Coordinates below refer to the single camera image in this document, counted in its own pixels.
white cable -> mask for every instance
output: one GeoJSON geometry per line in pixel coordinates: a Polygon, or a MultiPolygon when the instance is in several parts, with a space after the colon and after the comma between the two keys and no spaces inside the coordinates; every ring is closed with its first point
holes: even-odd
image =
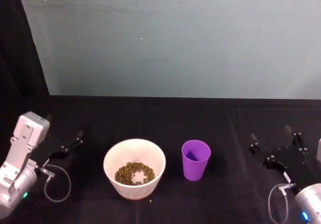
{"type": "Polygon", "coordinates": [[[56,167],[56,168],[62,170],[62,171],[66,174],[66,176],[67,176],[67,178],[68,178],[68,182],[69,182],[69,188],[68,188],[68,193],[67,193],[67,195],[66,195],[64,198],[60,199],[60,200],[54,200],[54,199],[50,198],[50,196],[47,194],[47,184],[48,184],[48,182],[49,182],[49,180],[50,180],[50,178],[48,178],[48,180],[46,181],[45,187],[44,187],[44,193],[45,193],[46,198],[48,198],[50,201],[55,202],[55,203],[65,201],[65,200],[69,197],[70,192],[71,192],[71,179],[70,179],[69,174],[67,173],[67,171],[65,171],[63,168],[61,168],[61,167],[59,167],[59,166],[56,166],[56,165],[46,165],[46,166],[56,167]]]}
{"type": "Polygon", "coordinates": [[[271,220],[275,223],[275,224],[285,224],[288,217],[289,217],[289,204],[288,204],[288,201],[287,201],[287,197],[286,197],[286,193],[282,191],[282,194],[284,195],[284,198],[285,198],[285,205],[286,205],[286,213],[285,213],[285,219],[283,222],[277,222],[276,220],[273,219],[272,217],[272,213],[271,213],[271,196],[272,196],[272,193],[273,191],[278,188],[279,186],[281,185],[285,185],[285,184],[277,184],[276,186],[274,186],[271,191],[270,191],[270,194],[269,194],[269,198],[268,198],[268,201],[267,201],[267,205],[268,205],[268,209],[269,209],[269,215],[270,215],[270,218],[271,220]]]}

bowl rim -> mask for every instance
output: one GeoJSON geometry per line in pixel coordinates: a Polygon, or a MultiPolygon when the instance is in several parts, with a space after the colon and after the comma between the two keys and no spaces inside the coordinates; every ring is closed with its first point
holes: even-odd
{"type": "Polygon", "coordinates": [[[156,181],[158,181],[160,179],[160,177],[162,176],[162,174],[164,173],[165,171],[165,167],[166,167],[166,157],[165,157],[165,154],[164,152],[162,151],[162,149],[157,145],[155,144],[154,142],[152,141],[149,141],[149,140],[145,140],[145,139],[127,139],[127,140],[123,140],[115,145],[113,145],[106,153],[105,157],[104,157],[104,161],[103,161],[103,169],[104,169],[104,172],[106,174],[106,176],[108,177],[108,179],[115,183],[116,185],[118,186],[122,186],[122,187],[127,187],[127,188],[141,188],[141,187],[145,187],[145,186],[148,186],[156,181]],[[155,177],[154,180],[148,182],[148,183],[145,183],[145,184],[142,184],[142,185],[125,185],[125,184],[122,184],[122,183],[119,183],[118,181],[114,180],[114,178],[112,178],[111,176],[109,176],[109,174],[107,173],[107,170],[105,168],[105,161],[107,159],[107,155],[110,151],[112,151],[117,145],[120,145],[120,144],[123,144],[124,142],[131,142],[131,141],[144,141],[148,144],[151,144],[153,145],[161,154],[162,158],[163,158],[163,161],[164,161],[164,164],[163,164],[163,167],[162,167],[162,170],[160,171],[160,173],[155,177]]]}

black tablecloth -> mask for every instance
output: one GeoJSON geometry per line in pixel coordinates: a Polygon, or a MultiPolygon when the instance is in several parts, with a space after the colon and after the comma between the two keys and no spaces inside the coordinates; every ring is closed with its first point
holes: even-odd
{"type": "MultiPolygon", "coordinates": [[[[290,125],[303,134],[312,159],[321,138],[321,102],[317,100],[52,96],[3,100],[0,106],[2,162],[17,119],[27,111],[51,114],[50,134],[63,142],[85,131],[84,146],[54,162],[70,174],[70,197],[63,203],[47,200],[46,179],[40,176],[28,197],[1,224],[272,223],[268,194],[284,179],[250,154],[250,134],[254,132],[263,146],[273,150],[286,144],[283,129],[290,125]],[[167,159],[157,188],[139,201],[120,197],[102,167],[108,149],[130,138],[156,143],[167,159]],[[190,139],[202,140],[212,150],[205,174],[197,182],[186,180],[182,171],[181,146],[190,139]]],[[[66,193],[67,182],[58,172],[57,179],[61,181],[51,187],[51,194],[59,198],[66,193]]],[[[275,196],[273,215],[283,220],[284,199],[277,192],[275,196]]],[[[287,223],[304,223],[293,194],[288,199],[287,223]]]]}

paper bowl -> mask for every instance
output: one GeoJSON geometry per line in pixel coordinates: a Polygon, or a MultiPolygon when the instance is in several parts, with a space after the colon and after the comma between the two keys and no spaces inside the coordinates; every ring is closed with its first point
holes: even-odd
{"type": "Polygon", "coordinates": [[[163,151],[151,141],[131,139],[114,145],[104,158],[104,171],[116,191],[123,197],[139,200],[149,196],[156,188],[166,166],[163,151]],[[155,179],[142,185],[124,185],[115,180],[115,173],[127,162],[138,162],[152,168],[155,179]]]}

wall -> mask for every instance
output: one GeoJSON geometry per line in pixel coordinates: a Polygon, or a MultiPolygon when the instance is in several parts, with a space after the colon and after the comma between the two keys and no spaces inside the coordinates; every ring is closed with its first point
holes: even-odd
{"type": "Polygon", "coordinates": [[[22,0],[51,94],[321,98],[321,0],[22,0]]]}

